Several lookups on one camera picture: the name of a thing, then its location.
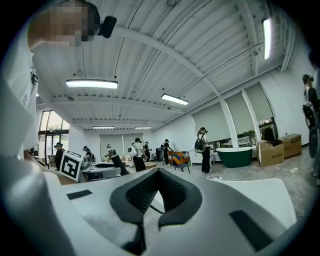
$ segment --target white wall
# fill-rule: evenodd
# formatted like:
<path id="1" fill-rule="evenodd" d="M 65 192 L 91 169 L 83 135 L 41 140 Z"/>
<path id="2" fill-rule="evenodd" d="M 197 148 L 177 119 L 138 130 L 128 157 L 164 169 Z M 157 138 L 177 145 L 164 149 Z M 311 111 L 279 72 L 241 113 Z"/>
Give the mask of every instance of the white wall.
<path id="1" fill-rule="evenodd" d="M 186 114 L 153 132 L 144 132 L 144 141 L 156 152 L 165 139 L 169 140 L 170 147 L 175 151 L 189 151 L 195 146 L 196 129 L 191 114 Z"/>

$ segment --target corrugated metal ceiling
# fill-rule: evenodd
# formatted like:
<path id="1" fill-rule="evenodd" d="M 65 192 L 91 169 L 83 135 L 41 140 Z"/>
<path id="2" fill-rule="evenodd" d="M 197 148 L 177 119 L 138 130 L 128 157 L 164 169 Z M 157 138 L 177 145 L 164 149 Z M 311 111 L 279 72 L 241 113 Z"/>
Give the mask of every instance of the corrugated metal ceiling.
<path id="1" fill-rule="evenodd" d="M 165 122 L 183 111 L 184 106 L 161 99 L 163 93 L 181 97 L 198 104 L 204 97 L 218 93 L 255 76 L 249 28 L 238 8 L 241 0 L 178 0 L 175 6 L 167 0 L 92 0 L 101 19 L 107 15 L 117 18 L 116 26 L 139 32 L 158 40 L 186 58 L 208 81 L 191 71 L 175 56 L 159 50 L 152 43 L 144 43 L 114 31 L 111 38 L 96 36 L 82 47 L 41 45 L 36 48 L 34 61 L 39 75 L 39 90 L 51 102 L 73 95 L 74 102 L 63 106 L 74 120 L 130 120 Z M 272 50 L 268 61 L 263 59 L 263 30 L 261 20 L 266 17 L 261 0 L 248 0 L 258 45 L 256 60 L 258 73 L 279 66 L 284 59 L 284 44 L 280 40 L 280 26 L 272 27 Z M 118 81 L 118 89 L 67 88 L 68 79 L 106 79 Z M 77 96 L 88 96 L 92 102 L 78 102 Z M 104 97 L 105 102 L 95 102 Z M 108 103 L 110 98 L 118 102 Z M 122 104 L 132 100 L 132 105 Z M 135 102 L 150 103 L 141 107 Z M 156 106 L 171 107 L 171 110 Z"/>

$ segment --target window blind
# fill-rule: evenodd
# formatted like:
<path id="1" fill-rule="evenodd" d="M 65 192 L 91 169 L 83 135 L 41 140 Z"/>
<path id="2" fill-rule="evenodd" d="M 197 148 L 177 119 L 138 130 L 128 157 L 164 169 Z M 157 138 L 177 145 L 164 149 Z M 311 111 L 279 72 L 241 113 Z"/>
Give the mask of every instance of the window blind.
<path id="1" fill-rule="evenodd" d="M 225 99 L 225 102 L 230 110 L 237 134 L 242 134 L 255 129 L 249 108 L 242 93 L 238 93 Z"/>
<path id="2" fill-rule="evenodd" d="M 273 117 L 268 99 L 259 84 L 245 90 L 252 104 L 257 121 Z"/>

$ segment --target glass wall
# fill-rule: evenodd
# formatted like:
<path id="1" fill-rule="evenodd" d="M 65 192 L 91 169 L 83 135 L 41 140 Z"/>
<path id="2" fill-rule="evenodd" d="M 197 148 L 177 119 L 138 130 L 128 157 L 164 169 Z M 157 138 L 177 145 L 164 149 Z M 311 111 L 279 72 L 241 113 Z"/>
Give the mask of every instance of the glass wall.
<path id="1" fill-rule="evenodd" d="M 38 159 L 44 164 L 50 162 L 49 158 L 56 155 L 57 142 L 63 144 L 63 149 L 69 149 L 70 125 L 54 111 L 44 111 L 39 126 L 39 145 L 37 147 Z"/>
<path id="2" fill-rule="evenodd" d="M 237 93 L 225 102 L 229 108 L 238 138 L 238 146 L 248 147 L 256 144 L 255 126 L 242 93 Z"/>

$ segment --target gray floor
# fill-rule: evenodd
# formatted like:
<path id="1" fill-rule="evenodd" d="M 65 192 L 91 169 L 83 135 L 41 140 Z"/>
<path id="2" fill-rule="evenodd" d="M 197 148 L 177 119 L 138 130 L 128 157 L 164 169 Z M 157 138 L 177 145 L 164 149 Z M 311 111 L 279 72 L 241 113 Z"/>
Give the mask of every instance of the gray floor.
<path id="1" fill-rule="evenodd" d="M 162 162 L 157 162 L 157 167 L 163 167 Z M 201 172 L 201 165 L 189 166 L 190 175 L 196 175 L 205 179 L 215 176 L 228 180 L 253 181 L 270 178 L 281 179 L 289 192 L 293 206 L 296 210 L 297 221 L 305 217 L 314 204 L 319 189 L 316 187 L 316 179 L 310 171 L 312 159 L 309 157 L 309 149 L 302 149 L 302 154 L 286 159 L 283 163 L 261 167 L 257 160 L 251 165 L 239 168 L 226 168 L 222 163 L 216 163 L 206 176 Z M 167 170 L 174 170 L 173 166 L 164 166 Z M 145 238 L 147 245 L 152 243 L 158 231 L 158 219 L 161 214 L 148 209 L 144 216 Z"/>

